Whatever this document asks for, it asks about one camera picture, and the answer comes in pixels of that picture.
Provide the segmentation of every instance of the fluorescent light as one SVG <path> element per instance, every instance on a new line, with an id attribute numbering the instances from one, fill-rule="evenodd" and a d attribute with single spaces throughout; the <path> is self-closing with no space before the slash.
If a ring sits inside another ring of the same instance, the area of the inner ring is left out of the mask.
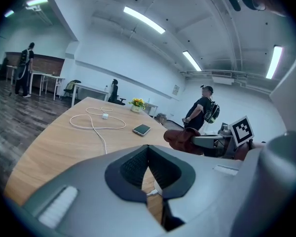
<path id="1" fill-rule="evenodd" d="M 39 3 L 43 3 L 43 2 L 48 2 L 48 0 L 30 0 L 30 1 L 27 1 L 26 4 L 28 6 L 33 6 L 33 5 L 36 5 Z"/>
<path id="2" fill-rule="evenodd" d="M 273 75 L 275 73 L 275 70 L 277 68 L 277 65 L 278 65 L 278 63 L 280 61 L 282 51 L 283 51 L 283 48 L 281 46 L 275 46 L 274 47 L 271 65 L 270 65 L 270 67 L 268 69 L 268 72 L 267 72 L 267 75 L 266 75 L 267 79 L 272 79 L 272 77 L 273 77 Z"/>
<path id="3" fill-rule="evenodd" d="M 13 10 L 9 10 L 4 16 L 7 18 L 8 16 L 12 15 L 14 13 Z"/>
<path id="4" fill-rule="evenodd" d="M 192 63 L 193 67 L 197 71 L 202 71 L 201 68 L 197 65 L 196 61 L 192 58 L 192 56 L 190 55 L 190 53 L 188 51 L 184 51 L 183 54 L 190 61 L 190 63 Z"/>
<path id="5" fill-rule="evenodd" d="M 158 26 L 156 23 L 154 23 L 152 20 L 150 20 L 147 17 L 145 17 L 144 15 L 132 10 L 131 8 L 125 7 L 124 12 L 126 12 L 127 14 L 132 15 L 133 17 L 138 18 L 139 20 L 143 21 L 147 25 L 154 28 L 160 34 L 163 34 L 166 31 L 163 28 L 161 28 L 160 26 Z"/>

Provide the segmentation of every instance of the brick wall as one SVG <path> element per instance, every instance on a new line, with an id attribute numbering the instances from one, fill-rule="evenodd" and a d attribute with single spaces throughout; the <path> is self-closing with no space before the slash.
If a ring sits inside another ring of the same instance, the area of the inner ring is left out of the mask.
<path id="1" fill-rule="evenodd" d="M 20 55 L 21 53 L 17 53 L 17 52 L 7 52 L 6 56 L 9 59 L 8 65 L 16 66 L 20 59 Z M 59 76 L 61 72 L 61 68 L 63 67 L 64 61 L 65 60 L 61 58 L 35 54 L 34 60 L 33 60 L 33 69 L 36 71 L 42 71 L 54 76 Z M 8 78 L 11 78 L 11 70 L 9 70 Z M 56 82 L 55 79 L 49 78 L 47 90 L 54 92 L 55 82 Z M 39 88 L 39 84 L 40 84 L 40 76 L 34 75 L 33 87 Z"/>

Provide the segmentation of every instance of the black cap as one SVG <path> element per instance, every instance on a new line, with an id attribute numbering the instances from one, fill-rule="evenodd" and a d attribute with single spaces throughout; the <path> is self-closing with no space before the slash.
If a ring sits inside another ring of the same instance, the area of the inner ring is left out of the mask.
<path id="1" fill-rule="evenodd" d="M 204 89 L 208 89 L 212 94 L 214 93 L 214 90 L 211 86 L 206 86 Z"/>

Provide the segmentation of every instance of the white pot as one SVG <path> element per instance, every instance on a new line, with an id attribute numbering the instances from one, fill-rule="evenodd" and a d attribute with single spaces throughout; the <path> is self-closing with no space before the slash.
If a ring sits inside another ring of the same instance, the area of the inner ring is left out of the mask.
<path id="1" fill-rule="evenodd" d="M 132 108 L 130 110 L 135 113 L 140 113 L 142 111 L 142 108 L 139 106 L 132 105 Z"/>

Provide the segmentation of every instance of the white power adapter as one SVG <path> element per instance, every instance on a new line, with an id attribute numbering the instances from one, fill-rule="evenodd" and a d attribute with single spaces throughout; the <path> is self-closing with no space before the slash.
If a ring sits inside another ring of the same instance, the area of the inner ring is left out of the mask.
<path id="1" fill-rule="evenodd" d="M 109 114 L 104 113 L 104 114 L 102 115 L 102 118 L 103 118 L 103 119 L 108 119 L 108 118 L 109 118 Z"/>

